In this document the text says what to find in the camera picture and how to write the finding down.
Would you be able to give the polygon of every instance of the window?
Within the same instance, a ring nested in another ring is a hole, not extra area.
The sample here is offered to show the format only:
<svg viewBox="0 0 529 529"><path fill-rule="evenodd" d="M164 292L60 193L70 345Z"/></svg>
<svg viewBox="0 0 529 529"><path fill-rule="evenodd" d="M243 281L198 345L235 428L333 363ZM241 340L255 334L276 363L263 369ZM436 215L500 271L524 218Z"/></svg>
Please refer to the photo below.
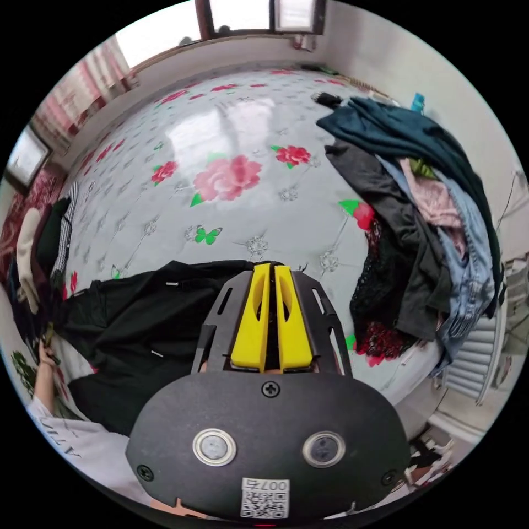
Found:
<svg viewBox="0 0 529 529"><path fill-rule="evenodd" d="M135 68L168 50L230 35L323 34L326 0L187 0L116 33Z"/></svg>
<svg viewBox="0 0 529 529"><path fill-rule="evenodd" d="M7 172L24 188L28 188L50 152L28 126L22 131L9 156Z"/></svg>
<svg viewBox="0 0 529 529"><path fill-rule="evenodd" d="M315 0L276 0L276 31L312 31Z"/></svg>
<svg viewBox="0 0 529 529"><path fill-rule="evenodd" d="M116 33L131 68L184 44L201 39L195 0L187 0L144 17Z"/></svg>
<svg viewBox="0 0 529 529"><path fill-rule="evenodd" d="M216 33L270 29L269 0L209 0L209 5Z"/></svg>

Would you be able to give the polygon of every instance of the light blue jeans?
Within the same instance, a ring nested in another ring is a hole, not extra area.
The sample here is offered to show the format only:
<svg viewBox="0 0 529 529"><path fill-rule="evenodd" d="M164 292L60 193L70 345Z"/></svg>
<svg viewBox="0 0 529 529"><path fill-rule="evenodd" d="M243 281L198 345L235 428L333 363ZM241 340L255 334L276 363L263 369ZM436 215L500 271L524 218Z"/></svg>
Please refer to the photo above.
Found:
<svg viewBox="0 0 529 529"><path fill-rule="evenodd" d="M415 204L408 182L398 162L392 162L376 156L384 169ZM445 250L446 263L452 279L450 296L450 314L439 328L437 335L446 354L431 373L440 373L452 363L470 331L489 306L494 297L494 278L492 275L492 257L485 222L476 203L461 189L454 180L447 178L437 170L435 175L445 184L459 212L467 242L467 255L461 258L456 247L444 228L437 227L439 240Z"/></svg>

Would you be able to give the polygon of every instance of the red patterned rug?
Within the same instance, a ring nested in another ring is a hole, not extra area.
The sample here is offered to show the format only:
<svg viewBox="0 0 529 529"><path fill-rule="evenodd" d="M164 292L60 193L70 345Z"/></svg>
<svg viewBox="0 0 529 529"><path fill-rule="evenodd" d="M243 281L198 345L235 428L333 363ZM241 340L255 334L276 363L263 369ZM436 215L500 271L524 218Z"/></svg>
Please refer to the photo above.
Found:
<svg viewBox="0 0 529 529"><path fill-rule="evenodd" d="M16 193L0 237L0 281L6 280L11 254L17 249L17 240L24 220L30 208L37 208L40 213L48 203L59 197L66 179L65 171L56 164L49 164L42 169L31 187L28 196Z"/></svg>

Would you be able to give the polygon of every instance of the qr code label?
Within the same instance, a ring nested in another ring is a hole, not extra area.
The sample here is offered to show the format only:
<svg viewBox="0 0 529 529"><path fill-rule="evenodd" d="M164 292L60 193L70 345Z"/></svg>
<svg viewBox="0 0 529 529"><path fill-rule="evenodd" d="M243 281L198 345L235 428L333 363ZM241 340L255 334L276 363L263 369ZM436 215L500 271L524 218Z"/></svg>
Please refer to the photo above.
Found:
<svg viewBox="0 0 529 529"><path fill-rule="evenodd" d="M288 518L289 479L242 479L241 517Z"/></svg>

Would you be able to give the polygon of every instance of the bed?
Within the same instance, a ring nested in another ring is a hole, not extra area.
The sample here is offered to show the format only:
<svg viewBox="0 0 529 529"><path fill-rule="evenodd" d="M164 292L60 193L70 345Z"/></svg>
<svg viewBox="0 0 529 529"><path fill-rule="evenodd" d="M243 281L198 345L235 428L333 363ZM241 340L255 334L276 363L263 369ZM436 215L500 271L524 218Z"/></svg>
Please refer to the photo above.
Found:
<svg viewBox="0 0 529 529"><path fill-rule="evenodd" d="M255 65L164 90L79 158L64 296L171 260L274 260L319 280L355 378L396 404L431 372L437 343L376 362L355 352L349 302L367 255L360 197L325 157L311 96L362 95L317 72ZM68 378L87 374L70 362Z"/></svg>

